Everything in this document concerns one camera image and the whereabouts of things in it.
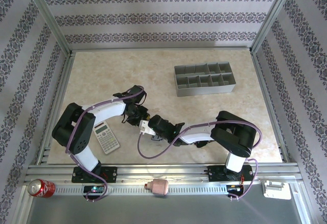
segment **mounting plate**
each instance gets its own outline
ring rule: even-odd
[[[117,167],[101,167],[100,177],[107,183],[116,183]],[[89,175],[80,167],[74,167],[72,183],[103,183],[101,180]]]
[[[209,182],[233,182],[224,173],[224,165],[212,165],[208,166],[208,178]],[[251,181],[253,179],[252,167],[250,165],[243,165],[241,174],[244,176],[244,181]]]

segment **striped wall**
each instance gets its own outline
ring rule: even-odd
[[[251,46],[274,0],[45,0],[71,48]]]
[[[319,223],[327,222],[326,35],[327,0],[286,0],[256,54]]]
[[[10,223],[65,56],[32,0],[0,0],[0,29],[0,223]]]

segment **calculator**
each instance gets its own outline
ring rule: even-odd
[[[97,124],[93,128],[93,132],[96,134],[96,137],[105,154],[109,154],[120,148],[120,144],[113,135],[106,121]]]

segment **coca-cola can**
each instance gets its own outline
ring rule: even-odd
[[[53,182],[36,179],[29,183],[27,191],[33,197],[51,197],[56,191],[56,186]]]

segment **calculator display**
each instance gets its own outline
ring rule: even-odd
[[[104,125],[103,127],[99,128],[98,130],[96,130],[96,133],[100,133],[104,130],[106,130],[108,127],[106,125]]]

